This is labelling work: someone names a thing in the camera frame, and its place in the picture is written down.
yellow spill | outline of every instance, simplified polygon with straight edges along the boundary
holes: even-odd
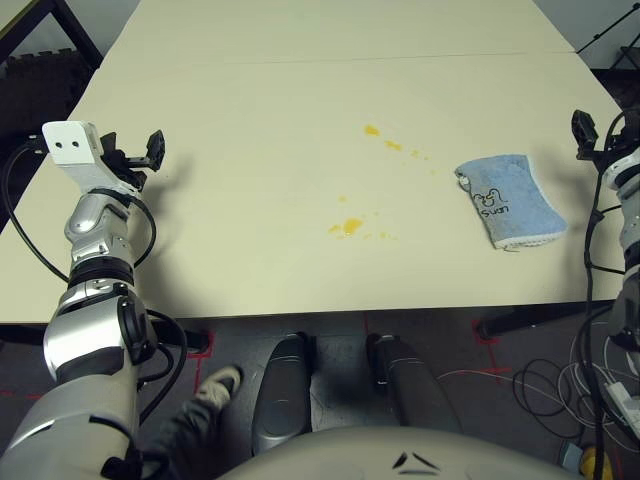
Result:
[[[393,142],[391,140],[385,140],[384,144],[389,148],[397,150],[398,152],[402,151],[402,145],[400,145],[399,143]]]
[[[353,235],[354,233],[356,233],[356,230],[358,230],[358,228],[362,226],[362,223],[362,220],[360,220],[359,218],[348,218],[344,222],[342,229],[344,230],[344,233],[346,235]]]
[[[364,127],[364,133],[366,133],[367,135],[379,136],[380,135],[380,130],[378,130],[373,125],[367,125],[366,127]]]

person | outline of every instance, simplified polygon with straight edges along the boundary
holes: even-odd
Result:
[[[159,466],[158,460],[145,462],[143,478],[212,478],[212,453],[218,439],[220,413],[229,405],[241,382],[240,370],[235,366],[226,366],[209,375],[195,396],[185,401],[176,415],[163,422],[158,435],[145,449],[148,458],[163,459],[168,468]]]

wall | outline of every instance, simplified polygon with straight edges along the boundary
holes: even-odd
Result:
[[[66,0],[67,4],[78,17],[98,49],[107,53],[111,45],[124,28],[125,23],[138,6],[140,0]],[[9,0],[8,4],[15,4],[16,0]],[[40,22],[31,34],[14,50],[14,55],[37,53],[45,50],[59,50],[72,48],[73,44],[51,15]]]
[[[540,10],[576,50],[631,9],[631,0],[534,0]],[[590,68],[609,68],[620,52],[640,33],[640,10],[623,20],[580,54]],[[628,61],[619,67],[631,67]]]

table leg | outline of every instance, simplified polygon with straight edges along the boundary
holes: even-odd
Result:
[[[607,307],[613,300],[593,302],[593,308]],[[476,325],[478,335],[484,340],[523,328],[534,328],[585,311],[585,302],[550,303],[540,305],[516,305],[514,311],[496,318],[481,320]]]

towel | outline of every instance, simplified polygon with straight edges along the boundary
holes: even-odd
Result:
[[[471,160],[455,173],[495,248],[542,245],[566,231],[567,222],[540,190],[526,155]]]

